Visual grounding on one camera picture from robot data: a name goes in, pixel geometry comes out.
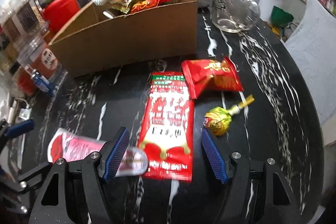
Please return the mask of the shiny red gold packet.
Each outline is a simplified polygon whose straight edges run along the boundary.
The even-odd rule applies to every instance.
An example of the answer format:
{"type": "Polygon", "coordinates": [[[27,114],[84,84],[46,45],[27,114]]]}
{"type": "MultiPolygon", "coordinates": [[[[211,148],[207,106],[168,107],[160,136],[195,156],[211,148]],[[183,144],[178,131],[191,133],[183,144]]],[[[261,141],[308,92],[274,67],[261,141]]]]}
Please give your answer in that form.
{"type": "Polygon", "coordinates": [[[171,0],[144,0],[134,4],[130,10],[131,14],[147,9],[156,8],[161,5],[169,3],[171,0]]]}

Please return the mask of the pink white snack packet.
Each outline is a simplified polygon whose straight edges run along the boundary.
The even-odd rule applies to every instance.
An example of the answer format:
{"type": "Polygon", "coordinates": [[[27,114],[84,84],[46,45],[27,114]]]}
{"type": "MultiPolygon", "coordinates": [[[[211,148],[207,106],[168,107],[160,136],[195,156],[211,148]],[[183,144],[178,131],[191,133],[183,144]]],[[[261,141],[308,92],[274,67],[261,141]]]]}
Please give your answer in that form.
{"type": "MultiPolygon", "coordinates": [[[[82,160],[91,152],[100,151],[105,144],[85,136],[75,135],[63,128],[59,128],[47,148],[47,159],[56,162],[60,157],[67,162],[82,160]]],[[[146,172],[148,159],[146,153],[135,147],[128,147],[121,164],[116,172],[117,177],[139,176],[146,172]]]]}

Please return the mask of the green snack packet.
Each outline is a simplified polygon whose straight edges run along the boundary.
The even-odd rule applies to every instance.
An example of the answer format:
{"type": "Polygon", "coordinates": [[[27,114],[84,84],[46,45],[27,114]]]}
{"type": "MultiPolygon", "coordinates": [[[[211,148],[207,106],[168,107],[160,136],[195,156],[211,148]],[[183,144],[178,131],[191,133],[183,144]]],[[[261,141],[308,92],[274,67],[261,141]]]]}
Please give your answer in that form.
{"type": "Polygon", "coordinates": [[[138,2],[142,2],[145,0],[110,0],[108,2],[108,6],[111,9],[120,11],[124,14],[128,14],[131,8],[138,2]]]}

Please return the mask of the yellow green lollipop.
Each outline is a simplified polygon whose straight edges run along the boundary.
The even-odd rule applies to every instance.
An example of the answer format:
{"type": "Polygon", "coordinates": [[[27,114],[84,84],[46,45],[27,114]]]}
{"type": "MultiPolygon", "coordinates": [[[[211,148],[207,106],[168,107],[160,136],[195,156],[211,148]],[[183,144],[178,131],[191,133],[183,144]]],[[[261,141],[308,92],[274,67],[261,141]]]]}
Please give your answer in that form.
{"type": "Polygon", "coordinates": [[[236,105],[232,105],[229,109],[215,107],[206,112],[203,126],[213,131],[216,136],[223,136],[229,129],[232,117],[238,115],[242,110],[247,108],[253,101],[253,95],[249,95],[245,100],[236,105]]]}

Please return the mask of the small red candy packet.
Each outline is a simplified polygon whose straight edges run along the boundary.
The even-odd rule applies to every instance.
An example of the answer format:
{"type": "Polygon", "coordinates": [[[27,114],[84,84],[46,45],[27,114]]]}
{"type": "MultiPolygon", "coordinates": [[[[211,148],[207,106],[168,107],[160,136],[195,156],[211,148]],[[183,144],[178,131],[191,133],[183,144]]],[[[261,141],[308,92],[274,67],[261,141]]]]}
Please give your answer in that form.
{"type": "Polygon", "coordinates": [[[242,92],[243,86],[236,67],[228,56],[222,61],[186,60],[181,63],[191,99],[205,90],[242,92]]]}

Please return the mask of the plastic cup with tea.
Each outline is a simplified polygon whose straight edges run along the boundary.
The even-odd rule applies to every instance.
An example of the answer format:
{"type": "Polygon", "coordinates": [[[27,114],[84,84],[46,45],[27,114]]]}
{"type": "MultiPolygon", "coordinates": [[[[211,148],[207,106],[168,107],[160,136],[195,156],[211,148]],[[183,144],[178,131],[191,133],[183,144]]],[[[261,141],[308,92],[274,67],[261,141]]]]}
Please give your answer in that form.
{"type": "Polygon", "coordinates": [[[48,80],[53,80],[62,69],[41,34],[27,35],[20,41],[17,62],[30,72],[36,70],[48,80]]]}

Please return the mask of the red cylindrical canister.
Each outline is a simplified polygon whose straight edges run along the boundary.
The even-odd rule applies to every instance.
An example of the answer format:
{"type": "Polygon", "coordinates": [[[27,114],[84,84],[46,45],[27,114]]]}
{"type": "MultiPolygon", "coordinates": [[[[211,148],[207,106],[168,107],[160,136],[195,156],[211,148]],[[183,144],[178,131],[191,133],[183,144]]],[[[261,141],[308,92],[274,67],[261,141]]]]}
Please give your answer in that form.
{"type": "Polygon", "coordinates": [[[77,0],[54,0],[43,10],[42,16],[56,34],[79,10],[77,0]]]}

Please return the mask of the clear glass mug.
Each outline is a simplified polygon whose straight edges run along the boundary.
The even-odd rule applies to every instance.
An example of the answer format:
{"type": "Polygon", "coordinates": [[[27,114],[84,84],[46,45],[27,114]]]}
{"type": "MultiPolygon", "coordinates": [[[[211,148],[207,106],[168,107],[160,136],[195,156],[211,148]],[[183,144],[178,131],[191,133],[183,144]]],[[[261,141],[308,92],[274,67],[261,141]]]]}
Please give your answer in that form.
{"type": "Polygon", "coordinates": [[[215,27],[233,34],[252,29],[260,19],[255,0],[212,0],[210,12],[215,27]]]}

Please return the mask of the brown cardboard box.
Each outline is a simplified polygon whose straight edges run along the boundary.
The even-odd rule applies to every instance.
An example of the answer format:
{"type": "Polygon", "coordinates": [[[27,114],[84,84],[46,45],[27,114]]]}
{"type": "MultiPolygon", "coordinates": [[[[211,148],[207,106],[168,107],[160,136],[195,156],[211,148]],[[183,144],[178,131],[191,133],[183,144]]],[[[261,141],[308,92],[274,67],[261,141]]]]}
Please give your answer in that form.
{"type": "Polygon", "coordinates": [[[112,19],[106,6],[85,5],[49,46],[73,77],[111,67],[190,55],[197,50],[197,1],[167,5],[112,19]]]}

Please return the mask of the long red snack packet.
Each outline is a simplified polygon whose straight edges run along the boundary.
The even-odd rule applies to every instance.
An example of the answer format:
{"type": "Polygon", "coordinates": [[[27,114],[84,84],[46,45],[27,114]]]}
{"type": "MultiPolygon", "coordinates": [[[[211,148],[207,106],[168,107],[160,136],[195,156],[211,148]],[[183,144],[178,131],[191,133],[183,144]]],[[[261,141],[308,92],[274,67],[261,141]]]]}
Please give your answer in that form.
{"type": "Polygon", "coordinates": [[[153,73],[137,144],[148,159],[145,177],[191,182],[193,125],[194,103],[183,73],[153,73]]]}

